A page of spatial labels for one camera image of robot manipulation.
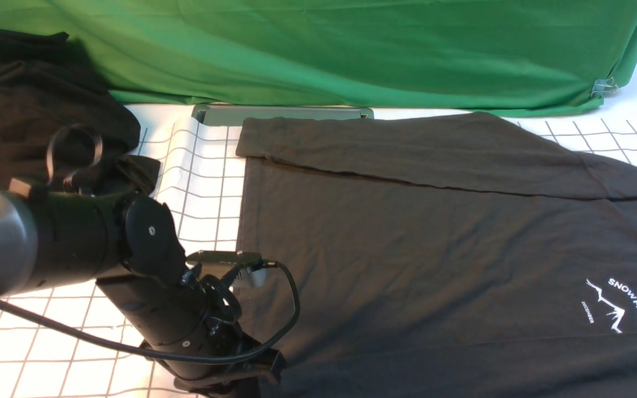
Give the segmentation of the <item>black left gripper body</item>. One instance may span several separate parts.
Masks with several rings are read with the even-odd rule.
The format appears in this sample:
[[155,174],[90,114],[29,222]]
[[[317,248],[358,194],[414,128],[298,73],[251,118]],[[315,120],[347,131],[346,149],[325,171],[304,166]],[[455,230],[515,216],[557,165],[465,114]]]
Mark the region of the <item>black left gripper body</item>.
[[[217,358],[244,353],[259,346],[246,333],[231,332],[225,336],[205,332],[143,332],[140,348],[159,353]],[[187,361],[155,362],[174,376],[177,390],[210,397],[259,397],[260,384],[278,385],[286,360],[280,351],[268,349],[254,358],[232,364],[200,364]]]

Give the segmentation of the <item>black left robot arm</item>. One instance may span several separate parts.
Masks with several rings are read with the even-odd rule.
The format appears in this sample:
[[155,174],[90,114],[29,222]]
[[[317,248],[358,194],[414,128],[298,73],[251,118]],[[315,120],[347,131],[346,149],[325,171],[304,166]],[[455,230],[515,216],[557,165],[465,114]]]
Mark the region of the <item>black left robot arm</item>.
[[[268,269],[286,275],[294,313],[267,342],[241,328],[233,285],[261,286]],[[93,280],[142,336],[111,342],[37,315],[5,296]],[[185,254],[169,207],[139,192],[108,196],[51,192],[12,179],[0,191],[0,310],[84,342],[138,355],[174,376],[177,389],[210,397],[259,397],[278,385],[286,361],[274,345],[299,317],[285,265],[258,253]]]

